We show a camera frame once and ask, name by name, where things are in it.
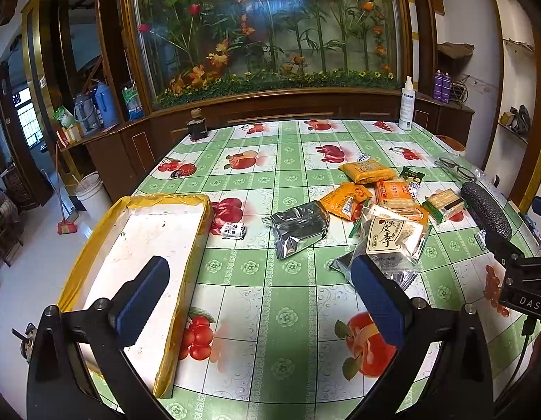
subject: window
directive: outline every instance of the window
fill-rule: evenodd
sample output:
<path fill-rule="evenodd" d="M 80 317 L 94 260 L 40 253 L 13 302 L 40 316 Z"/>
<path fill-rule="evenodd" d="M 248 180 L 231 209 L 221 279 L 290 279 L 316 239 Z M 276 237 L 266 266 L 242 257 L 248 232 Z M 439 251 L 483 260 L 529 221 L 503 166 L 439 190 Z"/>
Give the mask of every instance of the window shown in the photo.
<path fill-rule="evenodd" d="M 41 133 L 41 128 L 39 127 L 37 116 L 35 115 L 33 104 L 31 103 L 29 88 L 24 88 L 17 96 L 14 96 L 14 102 L 19 102 L 19 104 L 16 105 L 16 111 L 20 118 L 23 135 L 26 138 L 28 147 L 31 148 L 43 138 L 43 134 Z"/>

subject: white tiled floor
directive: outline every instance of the white tiled floor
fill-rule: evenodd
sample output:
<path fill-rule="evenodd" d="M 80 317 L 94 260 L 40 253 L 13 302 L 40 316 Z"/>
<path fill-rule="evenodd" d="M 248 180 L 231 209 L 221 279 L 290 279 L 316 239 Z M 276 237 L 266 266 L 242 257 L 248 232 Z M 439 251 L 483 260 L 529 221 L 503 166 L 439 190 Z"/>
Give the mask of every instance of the white tiled floor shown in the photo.
<path fill-rule="evenodd" d="M 76 221 L 78 232 L 58 235 L 58 197 L 27 211 L 12 266 L 0 269 L 0 392 L 26 418 L 28 364 L 20 355 L 20 341 L 10 330 L 24 332 L 28 322 L 39 323 L 43 310 L 56 303 L 76 257 L 95 223 L 86 212 Z"/>

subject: eyeglasses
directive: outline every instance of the eyeglasses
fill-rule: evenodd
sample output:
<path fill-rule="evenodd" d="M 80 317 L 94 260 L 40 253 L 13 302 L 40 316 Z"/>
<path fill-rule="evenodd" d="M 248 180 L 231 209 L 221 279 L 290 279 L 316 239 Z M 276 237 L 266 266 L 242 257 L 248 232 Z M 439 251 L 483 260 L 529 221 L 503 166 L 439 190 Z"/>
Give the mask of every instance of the eyeglasses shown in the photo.
<path fill-rule="evenodd" d="M 457 164 L 453 160 L 440 157 L 437 161 L 435 161 L 435 164 L 437 164 L 443 170 L 449 172 L 450 174 L 453 174 L 454 176 L 462 180 L 472 181 L 473 183 L 476 183 L 476 175 L 467 168 L 464 168 L 463 166 Z"/>

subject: broom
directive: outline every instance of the broom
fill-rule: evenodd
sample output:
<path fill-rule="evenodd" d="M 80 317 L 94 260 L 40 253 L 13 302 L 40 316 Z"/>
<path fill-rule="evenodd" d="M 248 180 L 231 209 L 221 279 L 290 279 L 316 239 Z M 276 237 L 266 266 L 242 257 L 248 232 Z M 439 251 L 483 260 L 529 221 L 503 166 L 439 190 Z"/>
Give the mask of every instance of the broom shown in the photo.
<path fill-rule="evenodd" d="M 57 234 L 63 235 L 65 233 L 75 233 L 78 228 L 76 227 L 76 224 L 73 222 L 70 222 L 69 220 L 65 219 L 64 217 L 64 208 L 62 206 L 62 198 L 60 197 L 60 179 L 59 179 L 59 146 L 58 144 L 55 144 L 55 169 L 57 170 L 57 184 L 59 190 L 55 193 L 59 196 L 59 204 L 60 204 L 60 213 L 62 214 L 62 221 L 57 224 Z"/>

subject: fruit pattern tablecloth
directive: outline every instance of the fruit pattern tablecloth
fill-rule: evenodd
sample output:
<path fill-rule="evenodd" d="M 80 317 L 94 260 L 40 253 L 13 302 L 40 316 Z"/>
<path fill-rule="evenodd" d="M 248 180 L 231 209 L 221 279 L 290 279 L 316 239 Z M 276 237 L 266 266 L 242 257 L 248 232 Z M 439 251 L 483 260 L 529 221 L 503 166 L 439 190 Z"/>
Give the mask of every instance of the fruit pattern tablecloth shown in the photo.
<path fill-rule="evenodd" d="M 202 193 L 215 209 L 175 386 L 171 398 L 161 400 L 173 418 L 345 418 L 377 380 L 369 358 L 354 368 L 362 347 L 374 346 L 359 339 L 369 322 L 365 305 L 328 267 L 353 249 L 353 224 L 331 216 L 325 239 L 278 260 L 261 218 L 320 199 L 347 180 L 338 166 L 362 154 L 398 171 L 412 166 L 423 172 L 421 201 L 438 190 L 457 191 L 461 183 L 432 161 L 447 151 L 452 150 L 418 125 L 404 132 L 392 123 L 356 120 L 257 123 L 177 144 L 135 192 Z M 488 188 L 509 219 L 512 242 L 528 256 L 538 254 L 514 208 Z M 243 221 L 246 237 L 221 239 L 226 221 Z M 476 232 L 467 211 L 435 225 L 418 265 L 420 275 L 406 293 L 438 308 L 459 309 L 465 302 L 476 306 L 497 395 L 517 361 L 522 320 L 514 311 L 497 308 L 493 298 L 503 269 L 480 249 Z M 345 324 L 341 330 L 335 330 L 338 320 Z M 438 348 L 431 345 L 403 407 L 419 396 Z M 523 367 L 531 351 L 530 345 Z M 109 389 L 94 377 L 104 401 L 117 407 Z"/>

